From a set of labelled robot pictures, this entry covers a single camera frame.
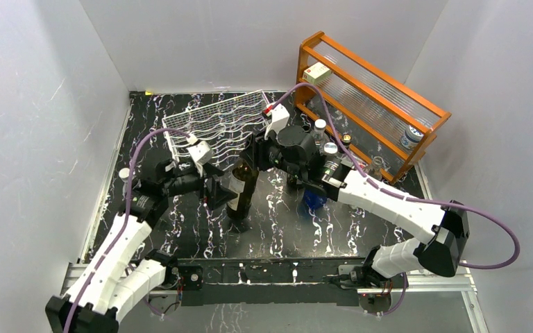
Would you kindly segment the dark green wine bottle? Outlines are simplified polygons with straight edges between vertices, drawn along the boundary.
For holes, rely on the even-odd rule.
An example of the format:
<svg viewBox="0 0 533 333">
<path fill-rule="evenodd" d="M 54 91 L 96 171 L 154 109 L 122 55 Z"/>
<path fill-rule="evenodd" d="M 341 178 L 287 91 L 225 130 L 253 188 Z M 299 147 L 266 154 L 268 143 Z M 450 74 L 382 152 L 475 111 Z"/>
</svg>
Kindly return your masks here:
<svg viewBox="0 0 533 333">
<path fill-rule="evenodd" d="M 236 197 L 228 201 L 226 207 L 230 219 L 241 221 L 248 216 L 258 176 L 258 170 L 244 158 L 239 158 L 234 164 L 229 189 L 235 192 Z"/>
</svg>

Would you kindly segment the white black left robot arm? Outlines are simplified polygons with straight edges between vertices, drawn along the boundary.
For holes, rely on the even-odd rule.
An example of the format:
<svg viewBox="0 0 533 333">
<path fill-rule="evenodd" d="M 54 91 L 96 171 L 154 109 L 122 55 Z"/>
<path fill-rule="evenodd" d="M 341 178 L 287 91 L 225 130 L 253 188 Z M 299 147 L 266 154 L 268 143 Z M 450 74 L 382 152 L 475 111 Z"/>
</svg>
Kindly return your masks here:
<svg viewBox="0 0 533 333">
<path fill-rule="evenodd" d="M 53 332 L 117 332 L 126 315 L 157 287 L 199 290 L 203 269 L 180 266 L 178 258 L 152 250 L 133 262 L 139 245 L 167 211 L 169 198 L 196 192 L 214 210 L 233 199 L 219 181 L 224 171 L 205 163 L 184 170 L 158 171 L 159 180 L 139 179 L 126 193 L 105 241 L 75 283 L 45 307 Z M 129 272 L 131 265 L 135 268 Z"/>
</svg>

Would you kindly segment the blue labelled clear bottle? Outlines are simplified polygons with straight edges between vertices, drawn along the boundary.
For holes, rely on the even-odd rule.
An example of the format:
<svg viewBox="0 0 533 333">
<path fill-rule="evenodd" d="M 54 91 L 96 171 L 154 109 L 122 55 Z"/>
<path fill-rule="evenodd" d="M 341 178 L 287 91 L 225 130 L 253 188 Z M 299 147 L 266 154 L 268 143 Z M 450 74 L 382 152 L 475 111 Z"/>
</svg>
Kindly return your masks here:
<svg viewBox="0 0 533 333">
<path fill-rule="evenodd" d="M 310 185 L 303 192 L 303 202 L 307 209 L 315 212 L 328 200 L 330 180 L 340 165 L 339 148 L 334 142 L 322 144 L 308 172 Z"/>
</svg>

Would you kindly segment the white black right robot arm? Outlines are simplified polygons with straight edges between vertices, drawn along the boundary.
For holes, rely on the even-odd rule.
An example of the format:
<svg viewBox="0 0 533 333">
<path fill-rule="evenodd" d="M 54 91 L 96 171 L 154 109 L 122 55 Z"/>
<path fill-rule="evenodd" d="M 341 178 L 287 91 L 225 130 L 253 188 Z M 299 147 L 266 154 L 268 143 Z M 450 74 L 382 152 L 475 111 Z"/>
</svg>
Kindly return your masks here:
<svg viewBox="0 0 533 333">
<path fill-rule="evenodd" d="M 411 234 L 407 241 L 375 247 L 360 268 L 342 273 L 349 286 L 381 287 L 418 269 L 445 278 L 456 274 L 468 239 L 463 205 L 426 203 L 398 191 L 365 174 L 345 146 L 318 140 L 300 126 L 253 135 L 241 157 L 258 171 L 284 171 L 316 195 L 363 209 Z"/>
</svg>

